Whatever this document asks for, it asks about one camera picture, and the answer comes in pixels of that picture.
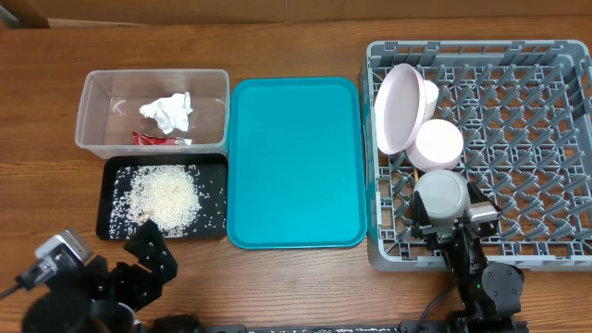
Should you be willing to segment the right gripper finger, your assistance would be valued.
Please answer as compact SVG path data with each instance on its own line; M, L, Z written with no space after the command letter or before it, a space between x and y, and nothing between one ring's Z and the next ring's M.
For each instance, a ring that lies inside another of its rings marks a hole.
M483 192L478 189L478 187L473 182L469 181L467 183L467 190L471 208L490 205L490 200Z
M431 228L431 220L419 191L413 193L413 224L412 230Z

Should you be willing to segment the grey bowl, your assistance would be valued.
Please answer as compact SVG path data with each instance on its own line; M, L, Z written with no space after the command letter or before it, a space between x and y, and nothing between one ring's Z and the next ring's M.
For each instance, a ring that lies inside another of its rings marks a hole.
M433 170L419 178L418 191L433 226L451 225L470 204L468 180L449 170Z

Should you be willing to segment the small pink plate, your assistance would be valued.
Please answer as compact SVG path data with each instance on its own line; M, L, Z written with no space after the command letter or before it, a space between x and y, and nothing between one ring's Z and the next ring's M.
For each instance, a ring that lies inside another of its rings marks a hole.
M423 172L452 170L460 162L463 146L463 136L456 126L432 119L420 127L405 153L411 164Z

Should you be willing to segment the red snack wrapper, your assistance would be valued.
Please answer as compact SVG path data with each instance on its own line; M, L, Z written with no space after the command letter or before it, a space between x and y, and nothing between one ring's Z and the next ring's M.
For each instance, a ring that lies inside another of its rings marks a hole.
M133 143L135 145L191 145L192 139L179 137L158 137L151 136L137 131L132 132Z

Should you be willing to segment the white paper cup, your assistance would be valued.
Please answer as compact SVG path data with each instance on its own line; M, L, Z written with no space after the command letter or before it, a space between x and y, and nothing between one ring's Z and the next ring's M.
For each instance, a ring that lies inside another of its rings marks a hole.
M425 113L424 121L428 121L432 118L435 113L436 106L438 103L439 88L438 86L430 81L424 80L425 87Z

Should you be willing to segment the large pink plate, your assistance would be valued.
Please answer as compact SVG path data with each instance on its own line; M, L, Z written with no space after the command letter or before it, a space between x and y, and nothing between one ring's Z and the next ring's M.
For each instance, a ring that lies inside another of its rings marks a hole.
M408 64L394 66L379 87L374 109L378 149L383 154L406 150L426 112L423 77Z

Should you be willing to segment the white tissue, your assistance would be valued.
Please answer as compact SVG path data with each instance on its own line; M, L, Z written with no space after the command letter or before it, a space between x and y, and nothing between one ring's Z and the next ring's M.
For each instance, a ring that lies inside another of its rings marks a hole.
M157 127L169 134L173 130L186 132L189 129L189 115L192 113L189 92L174 93L140 107L139 112L156 121Z

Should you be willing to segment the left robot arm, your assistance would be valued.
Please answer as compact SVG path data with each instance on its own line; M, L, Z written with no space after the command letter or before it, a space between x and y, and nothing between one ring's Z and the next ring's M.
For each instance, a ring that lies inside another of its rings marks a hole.
M177 276L178 264L158 226L144 222L124 244L138 259L113 269L73 230L55 234L36 251L37 261L16 277L13 289L49 291L34 302L21 321L23 332L202 332L193 314L158 318L146 327L138 312L161 297Z

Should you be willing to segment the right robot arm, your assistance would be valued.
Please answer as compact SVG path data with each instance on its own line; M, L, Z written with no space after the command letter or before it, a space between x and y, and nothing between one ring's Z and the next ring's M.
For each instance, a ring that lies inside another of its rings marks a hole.
M442 253L454 276L422 312L416 332L526 332L525 322L514 316L521 311L524 273L515 265L490 263L481 240L494 234L502 210L473 182L466 185L470 203L463 215L442 227L429 218L419 191L413 193L412 236L425 242L429 251ZM426 325L430 311L451 290L457 289L462 309L451 311L442 322Z

